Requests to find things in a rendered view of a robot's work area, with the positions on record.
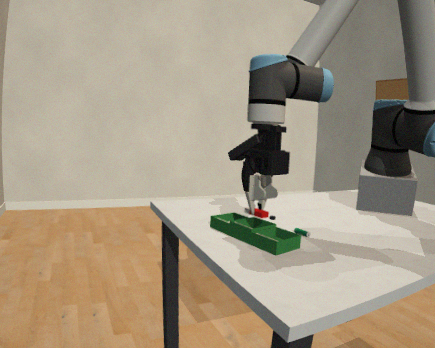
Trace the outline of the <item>red and white eraser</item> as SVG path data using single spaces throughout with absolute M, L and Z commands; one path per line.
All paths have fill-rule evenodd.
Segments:
M 245 207 L 244 208 L 244 213 L 252 215 L 251 212 L 250 212 L 249 207 Z M 269 212 L 255 208 L 253 216 L 256 216 L 256 217 L 259 217 L 259 218 L 266 218 L 266 217 L 268 217 L 268 215 L 269 215 Z

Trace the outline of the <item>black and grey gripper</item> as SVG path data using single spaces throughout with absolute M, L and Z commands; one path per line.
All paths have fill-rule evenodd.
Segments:
M 290 152 L 281 150 L 280 137 L 281 131 L 286 133 L 286 127 L 279 128 L 278 126 L 251 124 L 251 129 L 264 129 L 258 130 L 260 144 L 248 149 L 245 154 L 241 173 L 243 189 L 252 215 L 255 211 L 255 200 L 258 200 L 258 209 L 264 210 L 267 199 L 278 196 L 278 190 L 272 185 L 273 175 L 289 174 Z M 254 175 L 256 172 L 261 176 Z

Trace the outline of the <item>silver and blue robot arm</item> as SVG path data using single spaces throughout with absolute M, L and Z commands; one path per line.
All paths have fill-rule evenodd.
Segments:
M 284 124 L 286 98 L 317 103 L 330 99 L 332 73 L 313 66 L 358 1 L 326 0 L 286 56 L 251 59 L 248 122 Z M 409 99 L 374 102 L 371 149 L 364 165 L 371 173 L 390 177 L 411 174 L 409 150 L 435 157 L 435 4 L 398 0 L 398 7 Z

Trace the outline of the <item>green aa battery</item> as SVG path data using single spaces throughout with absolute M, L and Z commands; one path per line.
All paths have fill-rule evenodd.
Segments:
M 302 229 L 299 229 L 299 228 L 295 228 L 294 232 L 297 233 L 297 234 L 300 234 L 302 236 L 305 236 L 305 237 L 310 237 L 310 232 L 302 230 Z

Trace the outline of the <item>green rack of labelled bins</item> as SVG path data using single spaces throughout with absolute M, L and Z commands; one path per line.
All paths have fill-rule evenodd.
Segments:
M 275 256 L 300 248 L 301 235 L 257 217 L 249 218 L 238 213 L 213 215 L 210 227 Z

